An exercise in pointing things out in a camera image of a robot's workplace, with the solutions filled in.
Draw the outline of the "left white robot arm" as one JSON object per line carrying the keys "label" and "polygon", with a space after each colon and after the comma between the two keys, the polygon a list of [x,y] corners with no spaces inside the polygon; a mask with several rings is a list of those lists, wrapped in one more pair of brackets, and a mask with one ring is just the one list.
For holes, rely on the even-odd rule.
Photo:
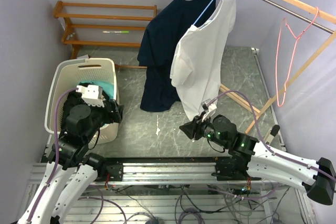
{"label": "left white robot arm", "polygon": [[116,100],[102,106],[66,100],[43,179],[18,223],[62,223],[83,191],[106,178],[107,160],[91,153],[89,143],[104,125],[121,123],[123,109]]}

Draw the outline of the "navy blue t shirt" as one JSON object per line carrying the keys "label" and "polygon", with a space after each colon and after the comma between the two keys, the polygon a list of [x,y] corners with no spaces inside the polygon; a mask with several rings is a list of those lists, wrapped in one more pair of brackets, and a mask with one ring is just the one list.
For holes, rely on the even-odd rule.
{"label": "navy blue t shirt", "polygon": [[[167,111],[180,100],[170,79],[175,48],[209,1],[173,0],[147,25],[137,57],[139,65],[147,67],[141,110]],[[215,8],[216,3],[213,3],[199,26],[210,18]]]}

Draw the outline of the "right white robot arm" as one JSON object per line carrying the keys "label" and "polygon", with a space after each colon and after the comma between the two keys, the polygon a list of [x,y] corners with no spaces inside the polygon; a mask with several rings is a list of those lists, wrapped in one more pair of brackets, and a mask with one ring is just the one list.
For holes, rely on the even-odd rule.
{"label": "right white robot arm", "polygon": [[229,160],[217,162],[212,174],[218,181],[267,179],[301,190],[319,204],[333,204],[335,170],[326,158],[315,161],[266,146],[237,131],[223,115],[206,120],[196,116],[179,129],[191,140],[205,138],[228,151]]}

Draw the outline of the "white t shirt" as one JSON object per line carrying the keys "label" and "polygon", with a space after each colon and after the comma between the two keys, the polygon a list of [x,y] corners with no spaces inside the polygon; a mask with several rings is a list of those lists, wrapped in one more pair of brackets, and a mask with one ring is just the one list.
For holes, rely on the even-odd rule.
{"label": "white t shirt", "polygon": [[171,66],[171,84],[191,121],[203,112],[202,103],[218,95],[221,63],[236,19],[236,0],[219,0],[201,26],[191,25],[178,42]]}

